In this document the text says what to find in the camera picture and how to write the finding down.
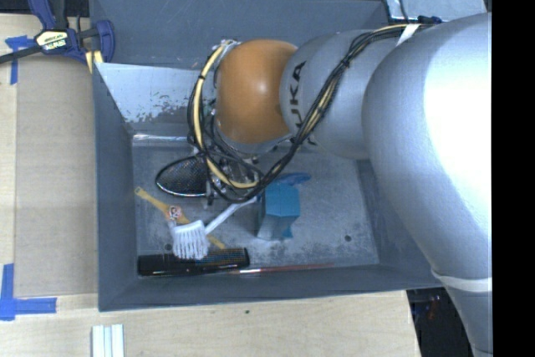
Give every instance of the blue clamp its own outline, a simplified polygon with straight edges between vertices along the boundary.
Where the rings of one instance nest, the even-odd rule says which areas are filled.
[[[98,21],[94,28],[76,32],[69,28],[64,16],[65,0],[28,0],[32,14],[43,26],[33,39],[32,47],[0,56],[0,64],[40,52],[45,55],[63,55],[87,64],[88,50],[83,45],[85,38],[99,37],[99,51],[105,62],[111,61],[115,51],[114,29],[110,21]]]
[[[17,299],[13,297],[13,264],[3,266],[0,293],[0,320],[13,321],[16,315],[55,314],[58,298]]]

